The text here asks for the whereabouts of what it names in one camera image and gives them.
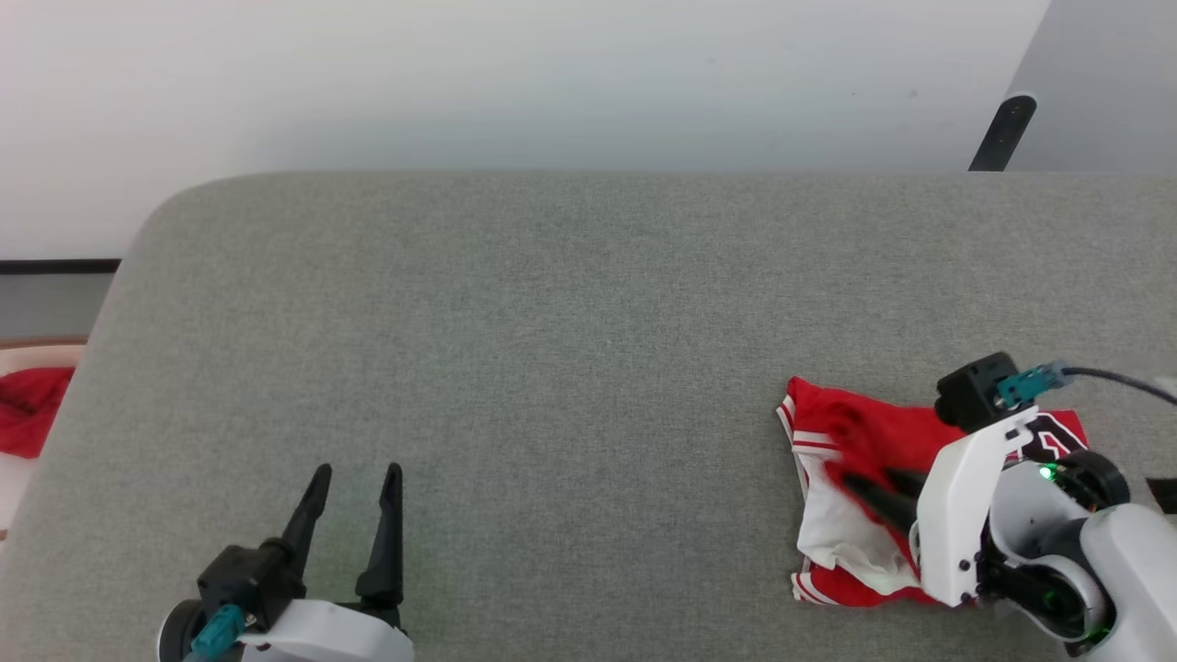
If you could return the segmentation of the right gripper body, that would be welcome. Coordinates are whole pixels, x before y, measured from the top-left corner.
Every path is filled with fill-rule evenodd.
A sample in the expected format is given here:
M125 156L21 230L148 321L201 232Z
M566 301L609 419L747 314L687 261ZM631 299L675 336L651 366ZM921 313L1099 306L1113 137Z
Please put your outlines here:
M1091 450L1003 470L982 536L983 598L1025 615L1068 656L1092 650L1111 633L1115 605L1080 532L1093 515L1130 497L1119 469Z

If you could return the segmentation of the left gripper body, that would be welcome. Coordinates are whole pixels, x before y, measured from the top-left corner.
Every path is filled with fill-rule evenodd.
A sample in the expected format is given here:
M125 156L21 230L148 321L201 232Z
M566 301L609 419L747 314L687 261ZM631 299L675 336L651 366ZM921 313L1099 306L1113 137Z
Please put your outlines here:
M189 657L192 642L207 623L201 600L181 600L168 613L158 635L160 662L181 662Z

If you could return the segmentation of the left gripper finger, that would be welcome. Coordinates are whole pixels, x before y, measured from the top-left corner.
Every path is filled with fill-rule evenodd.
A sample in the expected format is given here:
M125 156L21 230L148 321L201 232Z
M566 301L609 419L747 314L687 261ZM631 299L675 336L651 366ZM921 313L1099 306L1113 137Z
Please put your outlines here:
M290 523L282 529L280 539L290 560L290 570L295 576L302 576L308 560L315 523L326 508L332 478L332 466L328 462L315 468L306 486L302 498L291 515Z
M403 482L399 462L391 462L378 499L380 519L370 564L355 582L360 603L370 608L398 608L404 600Z

